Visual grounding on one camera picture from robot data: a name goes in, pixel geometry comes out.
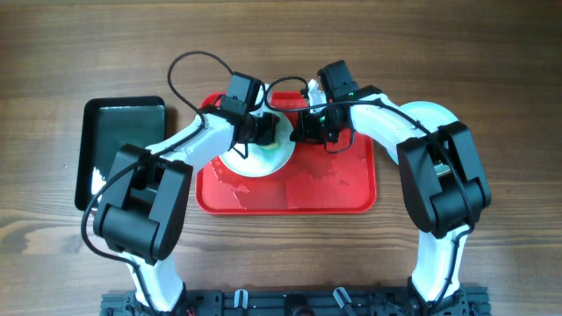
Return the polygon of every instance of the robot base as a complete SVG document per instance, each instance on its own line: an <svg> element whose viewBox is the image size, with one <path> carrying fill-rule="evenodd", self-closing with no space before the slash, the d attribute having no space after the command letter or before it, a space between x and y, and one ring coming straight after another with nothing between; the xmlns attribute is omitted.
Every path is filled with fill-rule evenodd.
<svg viewBox="0 0 562 316"><path fill-rule="evenodd" d="M407 287L347 291L351 303L340 308L332 291L186 291L174 312L162 315L197 316L307 316L301 307L316 316L401 316L410 315ZM437 315L487 316L491 309L487 288L460 288L460 299ZM102 296L100 316L150 315L146 306L134 298L134 291Z"/></svg>

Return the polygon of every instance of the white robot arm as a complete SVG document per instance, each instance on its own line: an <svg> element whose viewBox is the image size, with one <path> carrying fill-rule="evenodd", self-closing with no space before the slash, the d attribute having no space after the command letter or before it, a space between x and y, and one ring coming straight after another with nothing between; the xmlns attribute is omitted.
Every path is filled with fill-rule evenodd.
<svg viewBox="0 0 562 316"><path fill-rule="evenodd" d="M94 233L119 256L138 265L142 276L136 276L130 265L129 269L137 289L135 298L145 310L152 305L158 312L171 312L182 304L184 282L171 251L184 223L192 177L236 143L274 141L278 118L251 113L262 102L266 87L255 78L234 73L228 93L220 97L220 107L207 106L189 126L158 144L146 149L125 145L118 152L110 177L148 154L174 148L110 186L94 218ZM134 195L145 188L155 193L153 201L140 201Z"/></svg>
<svg viewBox="0 0 562 316"><path fill-rule="evenodd" d="M375 87L359 89L344 61L327 65L318 75L324 92L315 80L309 82L308 101L313 109L299 115L298 123L316 128L311 133L297 130L299 134L292 138L326 143L337 141L342 128L350 128L373 138L400 162L407 211L420 228L411 294L419 302L415 308L421 314L439 312L458 299L458 269L466 238L491 199L470 132L441 105L421 101L399 107ZM332 104L316 107L327 101ZM437 149L451 156L454 166L445 164Z"/></svg>

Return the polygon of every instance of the black plastic tray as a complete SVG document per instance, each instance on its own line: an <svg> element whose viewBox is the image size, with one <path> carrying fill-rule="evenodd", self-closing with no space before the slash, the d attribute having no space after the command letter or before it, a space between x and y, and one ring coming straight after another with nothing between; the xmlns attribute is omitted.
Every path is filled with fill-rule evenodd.
<svg viewBox="0 0 562 316"><path fill-rule="evenodd" d="M166 108L160 97L90 100L84 107L76 208L86 209L93 194L103 185L100 178L105 180L109 175L115 154L123 145L146 147L164 140L165 131Z"/></svg>

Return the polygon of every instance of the wood grain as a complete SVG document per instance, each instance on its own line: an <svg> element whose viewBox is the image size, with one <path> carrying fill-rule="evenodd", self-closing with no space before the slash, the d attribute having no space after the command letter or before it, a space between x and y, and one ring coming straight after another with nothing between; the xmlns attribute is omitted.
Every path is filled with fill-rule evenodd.
<svg viewBox="0 0 562 316"><path fill-rule="evenodd" d="M267 82L345 59L398 104L447 106L471 128L493 193L461 281L488 286L494 314L561 313L560 2L145 2L0 6L0 314L95 315L102 293L133 287L79 236L83 107L156 94L177 109L175 126L189 124L165 73L193 49ZM174 80L196 103L228 84L205 58ZM175 252L187 287L404 285L418 233L398 170L376 156L378 202L365 215L217 218L190 200Z"/></svg>

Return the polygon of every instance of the red plastic tray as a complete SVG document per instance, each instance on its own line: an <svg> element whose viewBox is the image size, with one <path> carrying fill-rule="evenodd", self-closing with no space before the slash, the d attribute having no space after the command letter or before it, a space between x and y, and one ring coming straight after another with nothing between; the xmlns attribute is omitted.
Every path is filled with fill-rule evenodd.
<svg viewBox="0 0 562 316"><path fill-rule="evenodd" d="M218 95L208 96L203 104ZM271 103L279 108L306 106L296 91L274 92ZM295 125L297 114L286 115ZM338 148L347 146L348 139L349 131L341 133ZM356 134L353 146L339 154L297 144L280 170L258 178L235 174L217 157L197 174L195 193L199 206L212 215L362 213L377 199L373 143Z"/></svg>

